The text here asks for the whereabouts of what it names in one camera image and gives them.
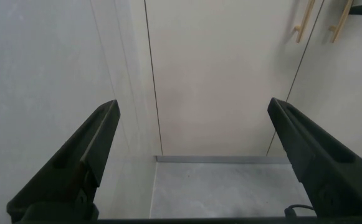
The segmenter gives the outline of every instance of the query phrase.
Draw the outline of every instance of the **white wall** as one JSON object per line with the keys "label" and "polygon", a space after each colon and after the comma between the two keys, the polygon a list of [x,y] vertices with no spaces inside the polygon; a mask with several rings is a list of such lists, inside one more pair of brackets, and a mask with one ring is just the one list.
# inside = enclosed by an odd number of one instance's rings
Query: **white wall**
{"label": "white wall", "polygon": [[[106,2],[117,16],[114,2]],[[138,61],[125,60],[119,29],[105,39],[101,29],[118,22],[100,20],[98,32],[93,6],[0,0],[0,223],[10,222],[7,202],[98,105],[114,98],[121,120],[95,202],[103,218],[148,217],[151,155],[160,147],[146,135],[151,125],[143,126],[148,110],[140,105],[147,101],[135,100],[146,92],[131,87],[130,80],[142,82],[128,73]],[[105,41],[118,47],[116,57]]]}

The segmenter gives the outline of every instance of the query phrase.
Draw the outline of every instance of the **gray floor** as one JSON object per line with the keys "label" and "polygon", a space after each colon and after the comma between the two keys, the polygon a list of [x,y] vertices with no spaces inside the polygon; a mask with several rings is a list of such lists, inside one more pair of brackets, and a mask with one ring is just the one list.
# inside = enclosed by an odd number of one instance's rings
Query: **gray floor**
{"label": "gray floor", "polygon": [[151,218],[284,217],[296,203],[310,205],[289,164],[159,163]]}

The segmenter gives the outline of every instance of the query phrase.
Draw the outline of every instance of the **white panel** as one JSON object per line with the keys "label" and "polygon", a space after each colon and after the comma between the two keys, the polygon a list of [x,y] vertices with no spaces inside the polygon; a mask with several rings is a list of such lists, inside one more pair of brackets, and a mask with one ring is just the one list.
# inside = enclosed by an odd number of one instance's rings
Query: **white panel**
{"label": "white panel", "polygon": [[145,39],[135,35],[136,28],[127,1],[93,0],[92,5],[119,101],[128,148],[124,161],[122,158],[119,161],[121,172],[113,167],[113,172],[108,174],[115,177],[108,180],[113,184],[108,197],[103,196],[105,190],[101,193],[104,211],[100,218],[148,218],[156,167],[153,155],[161,152],[157,114],[155,121],[150,120],[150,113],[156,113],[155,102],[153,112],[147,105],[151,103],[149,99],[154,98],[153,77],[147,77],[149,73],[140,66],[150,56],[146,59],[146,54],[135,42],[139,38],[148,44],[148,37],[147,34]]}
{"label": "white panel", "polygon": [[264,156],[271,97],[286,99],[308,1],[146,0],[165,156]]}
{"label": "white panel", "polygon": [[138,132],[138,121],[115,4],[114,1],[91,2],[129,144],[131,136]]}
{"label": "white panel", "polygon": [[90,1],[0,1],[0,223],[6,204],[114,99]]}
{"label": "white panel", "polygon": [[[348,16],[330,43],[344,1],[325,1],[288,102],[362,156],[362,16]],[[269,155],[282,154],[276,137]]]}

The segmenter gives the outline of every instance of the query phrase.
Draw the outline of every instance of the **door handle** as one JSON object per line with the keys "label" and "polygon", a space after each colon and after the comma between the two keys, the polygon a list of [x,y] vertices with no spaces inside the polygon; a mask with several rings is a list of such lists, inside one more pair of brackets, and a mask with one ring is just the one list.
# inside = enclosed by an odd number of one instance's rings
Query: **door handle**
{"label": "door handle", "polygon": [[338,21],[337,26],[330,26],[329,30],[333,32],[333,36],[331,37],[330,42],[336,42],[340,31],[344,27],[345,21],[347,20],[348,13],[350,13],[351,6],[353,5],[353,0],[348,0],[347,4],[344,7],[343,13],[341,14],[340,20]]}
{"label": "door handle", "polygon": [[301,38],[303,37],[305,28],[308,24],[308,20],[311,16],[311,12],[312,12],[312,8],[313,8],[313,4],[315,3],[315,0],[309,0],[307,8],[305,9],[305,14],[303,17],[303,21],[301,22],[301,25],[297,25],[294,27],[295,30],[297,30],[298,35],[297,35],[297,39],[296,42],[300,43]]}

